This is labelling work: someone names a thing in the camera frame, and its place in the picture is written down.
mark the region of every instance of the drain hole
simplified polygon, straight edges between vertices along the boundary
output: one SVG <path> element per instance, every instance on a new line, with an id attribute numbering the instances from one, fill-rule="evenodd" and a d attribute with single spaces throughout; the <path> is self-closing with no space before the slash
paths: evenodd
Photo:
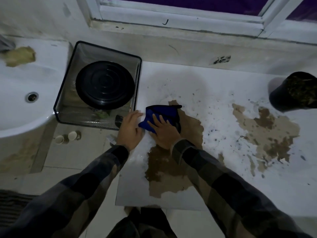
<path id="1" fill-rule="evenodd" d="M 27 103 L 33 103 L 38 99 L 39 95 L 36 92 L 31 92 L 25 96 L 25 101 Z"/>

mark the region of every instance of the black hook mark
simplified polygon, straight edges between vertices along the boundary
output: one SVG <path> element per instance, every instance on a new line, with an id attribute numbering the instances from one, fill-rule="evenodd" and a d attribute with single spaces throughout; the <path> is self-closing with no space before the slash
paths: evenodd
<path id="1" fill-rule="evenodd" d="M 168 20 L 166 21 L 166 23 L 164 24 L 164 23 L 162 23 L 163 25 L 166 25 L 168 23 Z"/>

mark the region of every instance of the sleeve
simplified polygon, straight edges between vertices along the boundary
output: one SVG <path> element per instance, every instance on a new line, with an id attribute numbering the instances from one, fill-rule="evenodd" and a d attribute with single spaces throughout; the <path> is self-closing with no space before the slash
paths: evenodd
<path id="1" fill-rule="evenodd" d="M 124 146 L 113 146 L 79 174 L 34 198 L 0 237 L 79 237 L 128 156 Z"/>
<path id="2" fill-rule="evenodd" d="M 263 193 L 207 152 L 185 139 L 171 152 L 225 237 L 310 237 Z"/>

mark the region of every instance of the white cup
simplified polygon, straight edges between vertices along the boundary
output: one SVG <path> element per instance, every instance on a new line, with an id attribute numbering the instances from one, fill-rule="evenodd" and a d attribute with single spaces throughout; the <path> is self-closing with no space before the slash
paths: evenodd
<path id="1" fill-rule="evenodd" d="M 55 143 L 56 144 L 68 144 L 69 139 L 66 135 L 58 135 L 55 137 Z"/>
<path id="2" fill-rule="evenodd" d="M 69 140 L 80 140 L 81 139 L 81 133 L 80 131 L 73 131 L 73 132 L 70 132 L 68 134 L 68 139 Z"/>

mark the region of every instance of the hand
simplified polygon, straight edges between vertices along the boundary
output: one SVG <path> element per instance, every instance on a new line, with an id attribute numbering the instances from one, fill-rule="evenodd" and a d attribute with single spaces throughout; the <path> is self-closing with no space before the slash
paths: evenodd
<path id="1" fill-rule="evenodd" d="M 117 145 L 125 146 L 129 152 L 137 147 L 143 137 L 142 129 L 137 128 L 137 119 L 142 115 L 143 113 L 135 110 L 123 118 L 117 137 Z"/>
<path id="2" fill-rule="evenodd" d="M 153 114 L 154 124 L 148 121 L 148 124 L 155 130 L 156 134 L 150 132 L 151 137 L 155 142 L 164 149 L 170 149 L 172 145 L 181 138 L 177 129 L 170 124 L 169 121 L 165 122 L 163 116 L 159 116 L 160 121 Z"/>

